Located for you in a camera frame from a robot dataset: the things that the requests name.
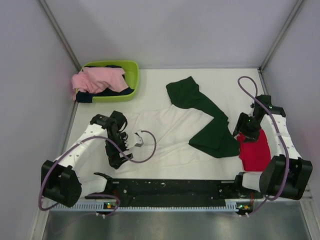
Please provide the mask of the white and green t-shirt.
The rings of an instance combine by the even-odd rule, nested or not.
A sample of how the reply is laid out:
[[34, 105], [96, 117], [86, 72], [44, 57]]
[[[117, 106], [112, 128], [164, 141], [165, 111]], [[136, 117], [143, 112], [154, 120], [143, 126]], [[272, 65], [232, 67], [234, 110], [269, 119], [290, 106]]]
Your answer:
[[132, 150], [136, 163], [127, 161], [121, 174], [207, 166], [236, 172], [243, 168], [240, 144], [229, 130], [229, 119], [190, 76], [166, 85], [170, 106], [126, 112], [127, 133], [141, 131], [144, 145]]

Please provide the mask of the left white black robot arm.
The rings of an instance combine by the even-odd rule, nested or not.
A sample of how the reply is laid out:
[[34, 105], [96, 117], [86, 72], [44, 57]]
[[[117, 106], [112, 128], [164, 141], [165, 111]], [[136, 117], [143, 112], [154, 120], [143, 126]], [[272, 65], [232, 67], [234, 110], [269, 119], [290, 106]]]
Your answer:
[[56, 160], [46, 160], [41, 167], [40, 198], [48, 198], [57, 204], [73, 207], [83, 197], [97, 193], [109, 198], [114, 191], [108, 176], [94, 172], [80, 177], [85, 163], [96, 160], [98, 148], [105, 150], [104, 161], [118, 169], [133, 155], [128, 153], [128, 134], [124, 131], [127, 118], [118, 111], [110, 116], [95, 115], [80, 138]]

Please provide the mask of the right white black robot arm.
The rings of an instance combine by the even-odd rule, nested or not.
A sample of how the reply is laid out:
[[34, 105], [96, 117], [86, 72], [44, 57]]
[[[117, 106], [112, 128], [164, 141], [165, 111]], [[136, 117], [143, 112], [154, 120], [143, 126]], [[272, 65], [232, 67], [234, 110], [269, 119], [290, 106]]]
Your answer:
[[259, 95], [250, 114], [239, 115], [233, 136], [239, 141], [243, 172], [235, 177], [233, 192], [245, 198], [251, 191], [266, 197], [300, 200], [313, 165], [295, 148], [286, 113], [270, 95]]

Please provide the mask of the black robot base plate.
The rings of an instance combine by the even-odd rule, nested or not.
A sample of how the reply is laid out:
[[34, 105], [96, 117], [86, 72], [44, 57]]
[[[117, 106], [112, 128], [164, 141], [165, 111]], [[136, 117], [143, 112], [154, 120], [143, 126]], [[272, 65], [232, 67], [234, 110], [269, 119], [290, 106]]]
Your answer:
[[233, 180], [176, 180], [176, 179], [130, 179], [113, 178], [103, 194], [116, 196], [121, 202], [154, 202], [157, 199], [188, 201], [196, 199], [227, 200], [250, 199], [254, 190], [240, 187]]

